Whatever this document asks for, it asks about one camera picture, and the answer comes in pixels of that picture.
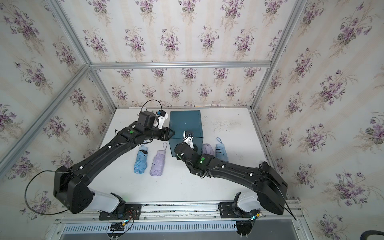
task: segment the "black cable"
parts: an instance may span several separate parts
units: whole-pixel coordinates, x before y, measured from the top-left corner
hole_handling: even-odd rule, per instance
[[[29,183],[26,185],[26,187],[25,187],[25,191],[24,191],[24,201],[25,201],[26,206],[29,208],[29,210],[33,211],[34,213],[40,214],[40,215],[56,215],[56,214],[60,214],[60,213],[63,213],[63,212],[68,211],[69,209],[64,210],[64,211],[61,211],[61,212],[57,212],[57,213],[54,213],[54,214],[45,214],[45,213],[42,213],[42,212],[38,212],[38,211],[33,210],[33,209],[28,205],[28,201],[26,200],[26,191],[28,190],[28,187],[29,187],[29,185],[31,184],[32,180],[35,179],[35,177],[37,177],[37,176],[39,176],[40,174],[42,174],[43,172],[56,172],[56,171],[53,171],[53,170],[44,170],[44,171],[41,171],[41,172],[39,172],[38,174],[36,174],[36,175],[29,181]]]
[[[143,104],[143,106],[141,107],[141,110],[140,110],[140,111],[142,111],[142,110],[143,110],[143,107],[145,106],[145,104],[146,104],[147,102],[150,102],[150,101],[156,101],[156,102],[158,102],[158,103],[160,104],[161,110],[163,110],[163,107],[161,106],[161,103],[160,103],[159,101],[157,101],[156,99],[151,99],[151,100],[146,101],[146,102]]]

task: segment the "teal box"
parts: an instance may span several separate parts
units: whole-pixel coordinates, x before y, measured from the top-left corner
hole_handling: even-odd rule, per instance
[[[169,128],[175,131],[169,139],[169,147],[172,157],[175,155],[175,147],[183,141],[184,131],[194,133],[192,141],[197,146],[197,153],[201,154],[203,147],[203,127],[201,125],[200,111],[171,111],[169,115]]]

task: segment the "floral wallpaper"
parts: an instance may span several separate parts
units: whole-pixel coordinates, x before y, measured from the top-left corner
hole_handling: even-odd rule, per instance
[[[265,68],[178,68],[101,70],[99,75],[119,107],[249,106]],[[148,106],[157,106],[151,101]]]
[[[81,65],[45,1],[0,0],[0,159]]]
[[[1,106],[1,111],[4,127],[15,129],[18,116],[14,116],[6,105]],[[81,80],[0,180],[0,211],[9,216],[8,221],[2,223],[2,238],[45,239],[54,217],[35,214],[26,207],[26,184],[42,170],[70,167],[94,153],[101,144],[111,115],[93,82],[88,78]],[[53,173],[42,174],[28,188],[28,203],[36,211],[55,213],[63,210],[52,195],[53,176]],[[15,222],[22,223],[24,231],[15,232]]]
[[[308,0],[255,109],[316,240],[383,230],[383,9]]]
[[[269,60],[294,0],[62,0],[93,62]],[[308,7],[308,29],[323,1]]]

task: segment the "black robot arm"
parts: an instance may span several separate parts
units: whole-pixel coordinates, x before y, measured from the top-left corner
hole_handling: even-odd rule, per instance
[[[241,184],[257,193],[258,201],[265,210],[283,214],[288,185],[267,162],[259,167],[244,167],[213,155],[198,155],[185,142],[178,144],[174,151],[193,175],[219,177]]]
[[[158,116],[163,114],[161,112],[140,112],[137,122],[120,130],[104,147],[70,168],[59,167],[55,173],[53,195],[74,214],[87,208],[94,197],[94,192],[87,186],[109,164],[146,139],[167,141],[174,135],[174,131],[168,127],[153,127],[155,119],[159,122]],[[120,197],[113,195],[119,198],[121,206],[125,205]]]

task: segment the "metal grate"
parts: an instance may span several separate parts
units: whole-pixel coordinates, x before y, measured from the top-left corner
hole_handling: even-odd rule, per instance
[[[200,221],[200,222],[138,222],[127,232],[214,232],[237,231],[235,221]],[[63,234],[112,233],[111,223],[67,223]]]

